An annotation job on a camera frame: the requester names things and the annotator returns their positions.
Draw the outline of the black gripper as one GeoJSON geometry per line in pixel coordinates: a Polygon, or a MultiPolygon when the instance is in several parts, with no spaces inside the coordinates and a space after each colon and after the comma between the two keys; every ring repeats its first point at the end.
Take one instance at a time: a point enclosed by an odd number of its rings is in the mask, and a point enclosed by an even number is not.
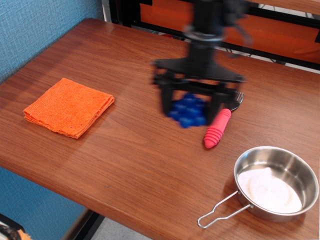
{"type": "Polygon", "coordinates": [[[245,78],[228,70],[214,59],[215,49],[191,48],[184,58],[157,59],[153,62],[158,72],[154,83],[160,88],[162,112],[168,116],[173,109],[177,91],[212,96],[205,105],[206,124],[211,125],[221,107],[235,99],[237,91],[227,84],[245,82],[245,78]]]}

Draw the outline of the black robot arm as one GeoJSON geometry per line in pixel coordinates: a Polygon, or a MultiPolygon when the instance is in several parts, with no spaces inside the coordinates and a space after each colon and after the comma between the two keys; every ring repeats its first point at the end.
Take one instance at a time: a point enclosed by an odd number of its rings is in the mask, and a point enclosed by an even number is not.
{"type": "Polygon", "coordinates": [[[236,100],[240,84],[245,78],[220,66],[215,60],[216,47],[224,41],[224,30],[235,28],[246,47],[252,38],[236,22],[244,17],[242,0],[195,0],[192,23],[185,28],[190,40],[187,56],[157,59],[154,84],[160,88],[162,112],[168,116],[173,109],[175,91],[210,97],[205,107],[207,124],[211,124],[224,104],[236,100]]]}

